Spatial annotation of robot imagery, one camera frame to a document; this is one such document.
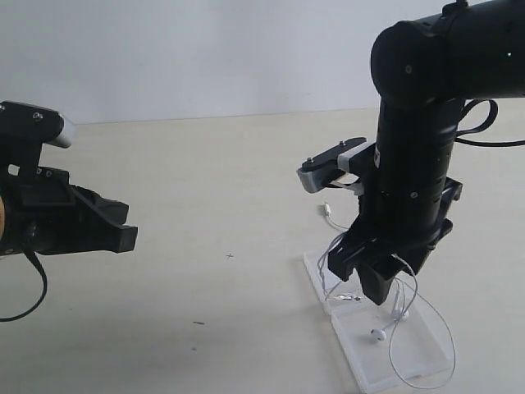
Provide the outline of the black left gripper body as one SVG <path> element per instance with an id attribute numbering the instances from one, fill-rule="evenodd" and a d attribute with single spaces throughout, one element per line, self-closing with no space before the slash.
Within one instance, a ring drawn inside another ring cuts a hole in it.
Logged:
<path id="1" fill-rule="evenodd" d="M 25 179 L 1 168 L 1 253 L 77 254 L 88 251 L 89 229 L 73 227 L 69 172 L 38 167 Z"/>

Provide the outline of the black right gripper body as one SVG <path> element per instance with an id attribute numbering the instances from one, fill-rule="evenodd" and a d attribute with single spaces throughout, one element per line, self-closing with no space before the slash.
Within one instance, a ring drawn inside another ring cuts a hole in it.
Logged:
<path id="1" fill-rule="evenodd" d="M 369 180 L 364 185 L 365 191 L 358 197 L 358 216 L 331 250 L 339 245 L 365 245 L 362 264 L 394 256 L 418 273 L 437 244 L 452 231 L 448 213 L 461 198 L 463 184 L 441 176 L 422 190 L 392 190 Z"/>

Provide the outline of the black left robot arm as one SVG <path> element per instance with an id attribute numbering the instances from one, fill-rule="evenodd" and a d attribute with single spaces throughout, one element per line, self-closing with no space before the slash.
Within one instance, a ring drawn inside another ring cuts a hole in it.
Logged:
<path id="1" fill-rule="evenodd" d="M 72 185 L 69 173 L 42 167 L 25 184 L 1 172 L 1 254 L 42 255 L 135 249 L 139 229 L 126 224 L 129 206 Z"/>

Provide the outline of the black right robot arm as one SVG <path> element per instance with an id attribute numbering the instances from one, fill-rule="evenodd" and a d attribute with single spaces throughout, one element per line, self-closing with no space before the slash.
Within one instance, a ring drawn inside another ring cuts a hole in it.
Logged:
<path id="1" fill-rule="evenodd" d="M 417 274 L 452 230 L 447 213 L 462 186 L 447 172 L 467 101 L 524 95 L 524 4 L 457 1 L 400 21 L 378 35 L 370 68 L 377 138 L 351 159 L 363 188 L 358 216 L 327 266 L 342 281 L 357 273 L 381 305 L 395 276 Z"/>

